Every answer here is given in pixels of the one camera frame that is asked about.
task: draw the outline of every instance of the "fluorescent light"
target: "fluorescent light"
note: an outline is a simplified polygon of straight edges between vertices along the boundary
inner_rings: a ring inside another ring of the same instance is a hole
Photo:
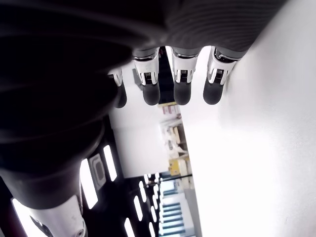
[[[80,166],[80,180],[84,192],[85,199],[87,200],[89,209],[97,203],[98,197],[94,189],[93,180],[89,168],[89,163],[87,159],[81,162]]]
[[[128,237],[135,237],[129,218],[125,220],[124,227]]]
[[[153,227],[153,224],[151,222],[149,223],[149,231],[150,231],[150,235],[152,237],[156,237],[154,227]]]
[[[152,206],[152,207],[150,208],[150,210],[152,211],[152,216],[153,216],[154,222],[157,222],[157,216],[156,216],[154,207]]]
[[[157,210],[157,209],[158,209],[158,204],[157,204],[155,195],[153,195],[153,202],[154,202],[154,207],[155,207],[155,209]]]
[[[146,202],[147,196],[146,196],[146,193],[145,193],[143,181],[139,182],[139,189],[140,189],[140,194],[142,195],[143,202]]]
[[[135,196],[134,198],[134,205],[137,212],[138,220],[141,221],[143,219],[143,212],[142,208],[140,207],[138,196]]]
[[[156,185],[154,186],[154,194],[155,194],[155,198],[158,199],[158,190]]]
[[[159,212],[159,220],[161,223],[163,223],[163,216],[162,216],[162,211]]]
[[[107,145],[105,148],[103,148],[103,151],[104,151],[105,161],[107,162],[111,181],[114,181],[118,175],[117,175],[117,171],[115,170],[110,146]]]
[[[160,234],[163,235],[163,227],[162,227],[162,223],[159,223],[159,231]]]
[[[12,204],[28,237],[47,237],[31,220],[27,207],[23,206],[15,198],[12,200]]]
[[[149,180],[148,180],[147,174],[144,174],[144,179],[145,179],[145,184],[148,184]]]

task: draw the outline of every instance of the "black fingertip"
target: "black fingertip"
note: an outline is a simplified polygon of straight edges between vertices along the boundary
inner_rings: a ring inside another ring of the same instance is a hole
[[[191,98],[191,83],[175,81],[173,95],[178,105],[186,105]]]
[[[120,109],[120,108],[123,108],[127,103],[127,95],[126,95],[126,90],[125,90],[123,81],[122,81],[122,85],[118,87],[118,95],[119,95],[119,101],[115,107]]]
[[[160,100],[160,90],[158,82],[155,85],[143,85],[143,97],[148,105],[158,104]]]
[[[222,98],[224,85],[218,83],[209,83],[206,78],[203,98],[209,105],[216,105]]]

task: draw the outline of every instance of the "white robotic part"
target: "white robotic part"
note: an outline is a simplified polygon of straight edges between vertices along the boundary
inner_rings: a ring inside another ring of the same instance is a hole
[[[80,213],[77,196],[51,209],[28,208],[31,216],[47,226],[54,237],[84,237],[86,226]]]
[[[159,59],[158,59],[158,50],[157,48],[154,55],[145,58],[136,58],[134,57],[134,63],[136,67],[137,74],[140,78],[142,85],[146,85],[146,77],[151,77],[153,85],[158,82],[158,73],[159,73]]]
[[[123,82],[122,68],[115,68],[108,73],[110,78],[113,78],[117,86],[121,86]]]
[[[208,64],[207,64],[207,79],[209,83],[214,83],[217,70],[223,70],[223,76],[221,79],[221,85],[224,85],[224,83],[227,80],[227,76],[229,73],[231,73],[233,67],[235,66],[237,61],[231,62],[231,63],[223,63],[220,62],[215,57],[215,49],[216,47],[212,46],[211,53],[208,58]]]
[[[196,70],[198,54],[193,57],[180,58],[174,50],[172,50],[173,74],[176,82],[180,83],[181,71],[187,71],[187,83],[190,83],[193,78],[193,73]]]

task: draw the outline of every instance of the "robotic finger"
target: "robotic finger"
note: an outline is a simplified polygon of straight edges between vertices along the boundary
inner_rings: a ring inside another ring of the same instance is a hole
[[[160,100],[158,50],[151,48],[133,52],[133,61],[143,86],[143,97],[148,105],[156,105]]]
[[[118,86],[118,103],[115,105],[116,108],[123,108],[127,103],[127,95],[122,77],[122,68],[115,68],[109,71],[108,78],[113,79]]]
[[[191,98],[191,82],[200,51],[201,48],[184,49],[172,47],[173,93],[174,100],[179,105],[186,105]]]
[[[224,84],[236,62],[246,52],[233,52],[212,46],[207,64],[207,77],[204,85],[203,98],[209,105],[217,104],[222,98]]]

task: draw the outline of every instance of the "white wall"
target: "white wall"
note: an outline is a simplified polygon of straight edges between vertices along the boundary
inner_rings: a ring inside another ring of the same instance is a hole
[[[159,123],[166,119],[162,108],[149,106],[134,83],[131,62],[122,68],[127,103],[110,112],[118,155],[125,178],[168,170],[168,158]]]
[[[209,48],[181,107],[204,237],[316,236],[316,1],[294,0],[202,97]]]

